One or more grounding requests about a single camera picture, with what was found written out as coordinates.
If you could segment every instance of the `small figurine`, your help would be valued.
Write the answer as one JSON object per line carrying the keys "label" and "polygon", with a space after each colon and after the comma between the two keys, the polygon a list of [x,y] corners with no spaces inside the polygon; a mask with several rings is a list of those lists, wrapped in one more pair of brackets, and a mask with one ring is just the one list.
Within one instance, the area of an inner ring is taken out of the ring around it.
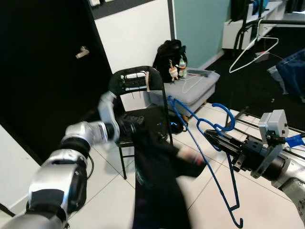
{"label": "small figurine", "polygon": [[173,67],[172,60],[170,60],[169,73],[172,77],[172,81],[175,81],[175,79],[178,80],[178,70],[176,67]]}
{"label": "small figurine", "polygon": [[183,60],[183,57],[181,56],[181,59],[179,61],[179,76],[180,77],[184,77],[186,75],[186,63]]}

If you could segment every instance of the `black chair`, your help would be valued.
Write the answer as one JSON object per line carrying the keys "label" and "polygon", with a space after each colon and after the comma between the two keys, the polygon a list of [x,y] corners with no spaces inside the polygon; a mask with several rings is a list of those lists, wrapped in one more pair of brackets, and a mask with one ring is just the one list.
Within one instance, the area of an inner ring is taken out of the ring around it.
{"label": "black chair", "polygon": [[[146,77],[140,77],[140,76],[138,77],[140,72],[148,73],[148,79],[146,79]],[[135,74],[136,77],[127,79],[126,76],[130,74]],[[149,66],[141,66],[141,67],[120,70],[115,74],[113,74],[109,83],[109,91],[113,92],[117,97],[123,94],[129,94],[139,91],[148,91],[148,90],[162,91],[164,106],[152,106],[145,109],[133,110],[128,112],[125,112],[125,110],[123,110],[123,115],[126,114],[137,117],[143,116],[145,128],[148,128],[151,131],[159,134],[160,137],[162,138],[166,138],[167,136],[169,136],[170,143],[173,144],[164,84],[160,73],[156,69]],[[126,179],[127,176],[125,171],[124,158],[132,157],[134,155],[124,156],[122,153],[122,148],[133,146],[133,142],[130,137],[123,136],[121,134],[120,139],[118,140],[116,145],[118,146],[120,151],[123,177],[124,179]]]}

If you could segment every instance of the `black floor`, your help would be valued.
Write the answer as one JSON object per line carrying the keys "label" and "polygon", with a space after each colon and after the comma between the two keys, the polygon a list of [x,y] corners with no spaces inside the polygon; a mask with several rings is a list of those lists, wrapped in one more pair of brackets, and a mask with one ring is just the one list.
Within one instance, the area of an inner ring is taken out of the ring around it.
{"label": "black floor", "polygon": [[[282,58],[305,48],[305,28],[274,28],[268,35],[280,39],[279,44],[270,53]],[[251,61],[254,58],[254,52],[264,51],[273,43],[274,41],[259,41],[255,50],[252,48],[247,51],[234,69]],[[237,111],[249,106],[248,112],[259,117],[274,109],[284,109],[288,124],[305,130],[305,104],[296,96],[282,95],[281,87],[267,72],[267,69],[276,65],[281,59],[270,55],[267,61],[253,63],[230,74],[229,67],[236,57],[228,51],[207,68],[221,76],[216,84],[216,91],[208,102],[222,103]]]}

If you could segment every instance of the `blue hanger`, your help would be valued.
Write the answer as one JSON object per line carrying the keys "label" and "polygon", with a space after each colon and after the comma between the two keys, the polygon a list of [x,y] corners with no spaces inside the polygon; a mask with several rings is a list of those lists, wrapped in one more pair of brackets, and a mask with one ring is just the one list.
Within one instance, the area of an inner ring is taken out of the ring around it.
{"label": "blue hanger", "polygon": [[[223,127],[219,124],[213,124],[211,123],[209,120],[206,120],[204,118],[199,118],[194,112],[192,112],[186,105],[184,105],[181,101],[175,99],[175,98],[172,98],[171,96],[169,96],[169,103],[170,105],[172,106],[173,110],[175,111],[176,115],[179,117],[180,121],[183,123],[183,125],[186,127],[187,131],[189,132],[189,134],[191,135],[193,141],[195,142],[197,148],[199,149],[203,159],[204,159],[204,162],[206,163],[206,165],[209,167],[210,171],[211,171],[211,174],[215,180],[215,183],[219,189],[219,192],[221,194],[221,196],[223,197],[224,199],[224,202],[225,202],[225,205],[227,206],[228,208],[228,211],[231,215],[231,218],[234,222],[234,224],[238,227],[238,228],[243,228],[243,225],[244,225],[244,220],[242,218],[240,218],[240,222],[237,223],[236,220],[235,220],[235,217],[233,215],[233,210],[235,209],[238,209],[240,207],[240,204],[239,204],[239,198],[238,198],[238,191],[237,191],[237,187],[236,187],[236,181],[235,181],[235,177],[234,177],[234,171],[233,171],[233,167],[232,167],[232,163],[231,163],[231,158],[230,158],[230,155],[227,153],[227,159],[228,159],[228,162],[229,162],[229,168],[230,168],[230,172],[231,172],[231,178],[232,178],[232,183],[233,183],[233,189],[234,189],[234,194],[235,194],[235,200],[236,200],[236,204],[232,207],[229,206],[229,203],[224,195],[224,192],[223,190],[221,189],[220,187],[220,184],[215,176],[215,173],[213,172],[212,170],[212,167],[211,165],[209,164],[208,160],[206,159],[205,155],[203,154],[200,146],[198,145],[198,142],[195,140],[192,132],[190,131],[189,127],[187,126],[187,124],[185,123],[185,121],[183,120],[183,118],[181,117],[181,115],[179,114],[177,108],[175,107],[175,103],[178,103],[179,105],[181,105],[184,109],[186,109],[188,112],[190,112],[192,114],[192,116],[194,116],[194,118],[197,119],[197,129],[200,131],[200,133],[205,137],[204,135],[204,132],[200,129],[199,127],[199,124],[200,122],[205,122],[207,124],[209,124],[211,127],[213,127],[217,133],[220,135],[220,136],[223,136],[223,133],[221,131],[230,131],[230,130],[233,130],[234,127],[235,127],[235,118],[233,116],[233,114],[228,110],[228,108],[226,108],[224,105],[222,104],[212,104],[212,106],[216,106],[216,107],[220,107],[222,108],[224,111],[227,112],[227,114],[230,116],[230,119],[231,119],[231,125],[229,127]],[[213,144],[211,144],[214,149],[216,149],[217,151],[221,151],[221,149],[217,148],[216,146],[214,146]]]}

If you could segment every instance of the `door handle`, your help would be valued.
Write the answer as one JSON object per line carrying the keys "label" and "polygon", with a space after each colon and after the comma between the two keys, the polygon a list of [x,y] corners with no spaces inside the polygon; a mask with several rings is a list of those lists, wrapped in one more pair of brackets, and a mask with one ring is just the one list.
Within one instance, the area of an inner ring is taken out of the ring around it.
{"label": "door handle", "polygon": [[86,46],[82,46],[81,51],[78,54],[76,54],[75,56],[76,56],[76,59],[79,59],[86,55],[89,55],[89,50],[87,49]]}

